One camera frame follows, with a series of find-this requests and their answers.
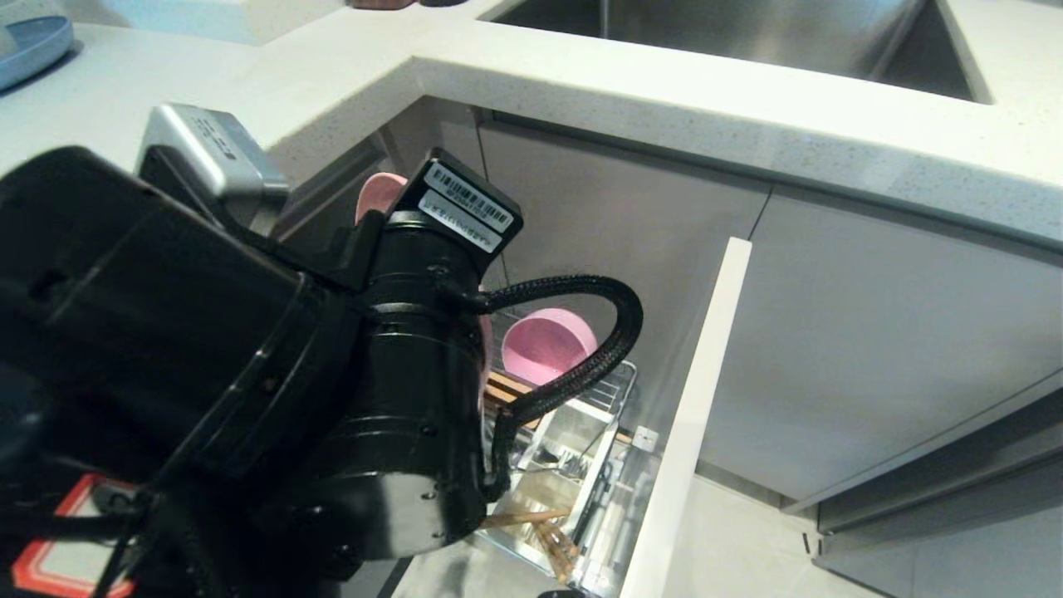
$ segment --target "dish rack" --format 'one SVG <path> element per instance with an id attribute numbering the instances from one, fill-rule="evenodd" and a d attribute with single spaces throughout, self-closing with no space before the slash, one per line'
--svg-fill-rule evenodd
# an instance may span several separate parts
<path id="1" fill-rule="evenodd" d="M 535 387 L 505 372 L 502 366 L 502 340 L 509 327 L 523 315 L 518 311 L 502 311 L 492 317 L 492 370 Z M 522 428 L 510 455 L 511 490 L 488 507 L 489 514 L 570 510 L 569 516 L 558 527 L 572 540 L 580 554 L 586 553 L 593 541 L 586 533 L 593 528 L 588 526 L 592 515 L 588 507 L 592 497 L 601 494 L 600 486 L 607 483 L 602 476 L 603 467 L 609 460 L 620 427 L 620 415 L 637 377 L 635 364 L 624 361 L 591 390 L 544 415 L 534 430 Z M 487 428 L 489 433 L 493 430 L 492 421 L 487 422 Z M 530 524 L 491 528 L 477 533 L 546 575 L 554 576 L 545 549 Z M 577 575 L 579 570 L 580 567 L 575 567 Z M 568 581 L 578 583 L 578 579 Z"/>

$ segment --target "pink bowl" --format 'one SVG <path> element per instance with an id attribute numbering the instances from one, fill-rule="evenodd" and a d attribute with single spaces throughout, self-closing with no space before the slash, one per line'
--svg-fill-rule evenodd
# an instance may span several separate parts
<path id="1" fill-rule="evenodd" d="M 511 326 L 502 340 L 502 366 L 533 385 L 545 385 L 597 349 L 597 339 L 576 314 L 547 308 Z"/>

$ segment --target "red and white label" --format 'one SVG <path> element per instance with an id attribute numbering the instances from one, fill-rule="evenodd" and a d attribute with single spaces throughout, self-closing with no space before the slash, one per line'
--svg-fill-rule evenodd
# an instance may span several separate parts
<path id="1" fill-rule="evenodd" d="M 100 511 L 90 500 L 92 488 L 105 478 L 86 474 L 55 509 L 66 517 L 94 517 Z M 35 540 L 22 550 L 11 566 L 15 587 L 58 596 L 88 598 L 111 558 L 112 547 L 94 542 Z M 124 598 L 133 593 L 133 582 L 119 578 L 108 598 Z"/>

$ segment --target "blue plate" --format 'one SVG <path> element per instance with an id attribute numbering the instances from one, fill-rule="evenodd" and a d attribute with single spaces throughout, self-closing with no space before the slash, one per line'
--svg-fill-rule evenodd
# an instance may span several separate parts
<path id="1" fill-rule="evenodd" d="M 73 44 L 73 25 L 66 17 L 41 17 L 7 25 L 18 51 L 0 55 L 0 90 L 48 68 Z"/>

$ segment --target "white countertop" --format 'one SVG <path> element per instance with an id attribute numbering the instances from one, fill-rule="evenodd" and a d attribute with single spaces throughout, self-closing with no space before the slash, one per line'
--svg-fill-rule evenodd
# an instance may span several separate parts
<path id="1" fill-rule="evenodd" d="M 80 55 L 0 93 L 0 172 L 70 143 L 132 168 L 174 101 L 234 113 L 298 183 L 436 96 L 1063 240 L 1063 7 L 943 2 L 992 104 L 477 20 L 517 0 L 344 10 L 261 47 L 78 24 Z"/>

